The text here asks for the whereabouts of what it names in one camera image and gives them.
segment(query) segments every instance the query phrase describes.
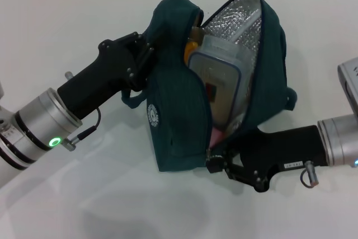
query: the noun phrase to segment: plastic container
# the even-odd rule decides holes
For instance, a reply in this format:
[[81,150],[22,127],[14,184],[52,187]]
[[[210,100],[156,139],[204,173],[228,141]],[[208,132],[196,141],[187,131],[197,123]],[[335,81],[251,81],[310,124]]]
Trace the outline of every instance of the plastic container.
[[202,80],[208,94],[213,123],[224,130],[246,106],[252,52],[242,45],[206,35],[189,56],[188,67]]

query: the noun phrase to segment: dark green bag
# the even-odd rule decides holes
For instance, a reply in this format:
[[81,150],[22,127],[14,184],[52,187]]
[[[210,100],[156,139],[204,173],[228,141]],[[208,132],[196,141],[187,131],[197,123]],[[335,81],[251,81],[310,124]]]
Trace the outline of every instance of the dark green bag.
[[[228,1],[207,22],[234,0]],[[183,61],[187,39],[193,26],[200,26],[203,12],[189,0],[163,0],[155,9],[144,35],[158,43],[158,63],[140,96],[122,100],[137,107],[147,99],[147,113],[160,171],[183,171],[205,167],[210,155],[220,155],[227,141],[256,128],[283,109],[292,110],[296,94],[286,85],[286,41],[279,19],[264,1],[261,4],[261,37],[249,102],[240,128],[218,146],[209,149],[213,128],[205,86]]]

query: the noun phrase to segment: green led light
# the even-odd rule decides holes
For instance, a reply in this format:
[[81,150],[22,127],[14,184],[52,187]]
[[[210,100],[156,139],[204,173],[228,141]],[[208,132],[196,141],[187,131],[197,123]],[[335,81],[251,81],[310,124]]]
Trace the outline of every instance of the green led light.
[[61,138],[55,137],[55,138],[51,139],[49,146],[54,147],[54,146],[57,146],[59,143],[61,143]]

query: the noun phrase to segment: white table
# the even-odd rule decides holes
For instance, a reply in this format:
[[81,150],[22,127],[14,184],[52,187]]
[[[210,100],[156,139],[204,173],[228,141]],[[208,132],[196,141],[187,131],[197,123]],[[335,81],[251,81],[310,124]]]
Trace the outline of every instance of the white table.
[[[1,104],[17,111],[58,88],[101,41],[144,31],[160,1],[0,0]],[[191,1],[209,17],[227,0]],[[337,65],[358,56],[358,0],[266,1],[286,32],[288,85],[299,98],[262,129],[352,113]],[[130,110],[116,95],[101,109],[99,130],[73,153],[56,148],[0,190],[1,238],[356,237],[358,170],[319,167],[312,190],[299,170],[285,172],[263,194],[206,169],[159,173],[145,105]]]

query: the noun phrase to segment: circular logo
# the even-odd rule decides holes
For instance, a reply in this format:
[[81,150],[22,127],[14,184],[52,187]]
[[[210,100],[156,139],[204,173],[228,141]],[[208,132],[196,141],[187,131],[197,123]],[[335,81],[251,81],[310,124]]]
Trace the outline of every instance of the circular logo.
[[153,127],[157,127],[159,124],[159,115],[156,107],[150,104],[147,109],[148,120]]

